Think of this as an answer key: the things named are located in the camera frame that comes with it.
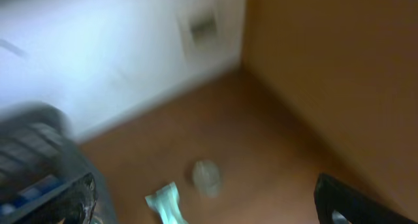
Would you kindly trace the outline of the light green snack packet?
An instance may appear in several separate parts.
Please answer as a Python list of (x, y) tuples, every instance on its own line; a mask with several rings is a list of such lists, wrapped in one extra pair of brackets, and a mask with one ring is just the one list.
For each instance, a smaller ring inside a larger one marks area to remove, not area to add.
[(174, 182), (145, 197), (147, 205), (156, 212), (162, 224), (188, 224), (179, 208), (180, 196)]

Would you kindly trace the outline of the silver tin can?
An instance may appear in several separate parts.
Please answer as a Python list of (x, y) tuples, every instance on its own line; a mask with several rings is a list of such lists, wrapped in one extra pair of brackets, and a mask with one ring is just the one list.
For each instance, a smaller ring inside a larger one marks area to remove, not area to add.
[(219, 167), (211, 160), (200, 160), (193, 165), (192, 180), (195, 187), (208, 197), (219, 195), (222, 177)]

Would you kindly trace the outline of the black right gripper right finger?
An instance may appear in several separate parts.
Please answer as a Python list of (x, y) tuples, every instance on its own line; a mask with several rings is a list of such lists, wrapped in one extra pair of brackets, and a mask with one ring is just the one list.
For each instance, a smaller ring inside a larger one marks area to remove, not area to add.
[(320, 224), (417, 224), (325, 173), (313, 195)]

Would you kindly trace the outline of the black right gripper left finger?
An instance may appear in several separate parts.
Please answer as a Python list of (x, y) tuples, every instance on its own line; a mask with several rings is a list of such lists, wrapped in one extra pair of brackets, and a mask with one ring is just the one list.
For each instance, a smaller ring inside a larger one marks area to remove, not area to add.
[(93, 174), (67, 182), (47, 176), (1, 202), (1, 224), (90, 223), (96, 204)]

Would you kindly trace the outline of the grey plastic basket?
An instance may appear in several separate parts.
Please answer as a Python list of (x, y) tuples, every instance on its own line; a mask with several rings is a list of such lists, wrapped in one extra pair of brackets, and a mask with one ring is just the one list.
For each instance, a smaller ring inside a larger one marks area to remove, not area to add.
[(97, 186), (90, 223), (117, 223), (106, 180), (67, 136), (62, 111), (40, 103), (1, 111), (1, 202), (47, 176), (67, 182), (87, 173)]

